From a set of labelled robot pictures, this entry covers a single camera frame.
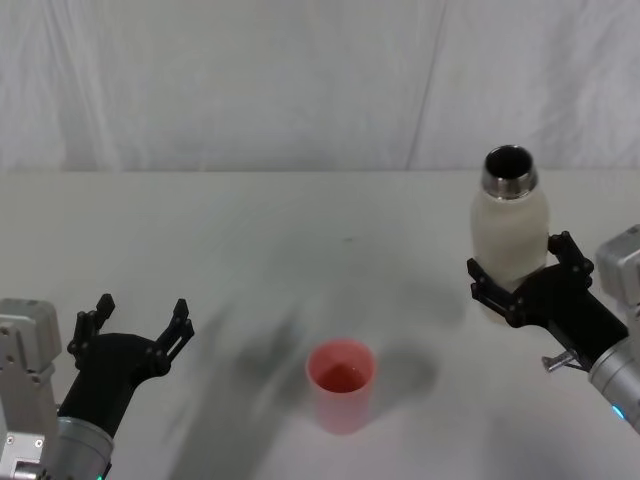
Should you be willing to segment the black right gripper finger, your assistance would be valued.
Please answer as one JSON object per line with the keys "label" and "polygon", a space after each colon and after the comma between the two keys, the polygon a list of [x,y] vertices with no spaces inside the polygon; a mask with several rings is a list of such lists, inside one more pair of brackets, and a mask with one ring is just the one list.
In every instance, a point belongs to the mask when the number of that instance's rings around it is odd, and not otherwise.
{"label": "black right gripper finger", "polygon": [[571,274],[573,282],[585,289],[592,286],[591,274],[595,269],[594,264],[582,254],[568,231],[550,235],[548,251],[556,258],[558,264]]}
{"label": "black right gripper finger", "polygon": [[519,299],[496,284],[475,259],[468,259],[466,265],[473,280],[470,286],[472,298],[501,317],[510,327],[522,327],[524,316]]}

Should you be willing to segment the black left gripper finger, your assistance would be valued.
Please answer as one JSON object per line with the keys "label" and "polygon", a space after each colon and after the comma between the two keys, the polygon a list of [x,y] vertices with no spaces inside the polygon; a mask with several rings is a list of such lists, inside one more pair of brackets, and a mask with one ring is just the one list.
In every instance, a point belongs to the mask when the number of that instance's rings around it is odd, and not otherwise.
{"label": "black left gripper finger", "polygon": [[102,329],[115,310],[110,293],[104,293],[90,311],[80,311],[67,352],[76,368],[109,368],[118,356],[118,334],[103,333]]}
{"label": "black left gripper finger", "polygon": [[167,328],[148,350],[153,373],[168,373],[173,360],[194,336],[187,301],[180,298]]}

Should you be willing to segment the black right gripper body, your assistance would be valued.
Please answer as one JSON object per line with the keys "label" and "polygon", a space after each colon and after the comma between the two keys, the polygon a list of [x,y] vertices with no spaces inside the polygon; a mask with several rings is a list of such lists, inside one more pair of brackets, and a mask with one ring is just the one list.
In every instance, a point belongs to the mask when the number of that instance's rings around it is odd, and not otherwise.
{"label": "black right gripper body", "polygon": [[628,337],[627,327],[590,292],[593,270],[592,264],[557,264],[533,274],[514,292],[514,326],[545,329],[583,369]]}

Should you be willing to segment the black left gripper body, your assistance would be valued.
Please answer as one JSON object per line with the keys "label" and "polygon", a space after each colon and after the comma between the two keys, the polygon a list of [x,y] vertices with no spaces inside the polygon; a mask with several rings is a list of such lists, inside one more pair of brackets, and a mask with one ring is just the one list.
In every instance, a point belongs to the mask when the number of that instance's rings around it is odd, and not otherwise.
{"label": "black left gripper body", "polygon": [[72,341],[77,376],[58,415],[88,422],[114,437],[137,387],[168,373],[156,342],[133,334],[101,334]]}

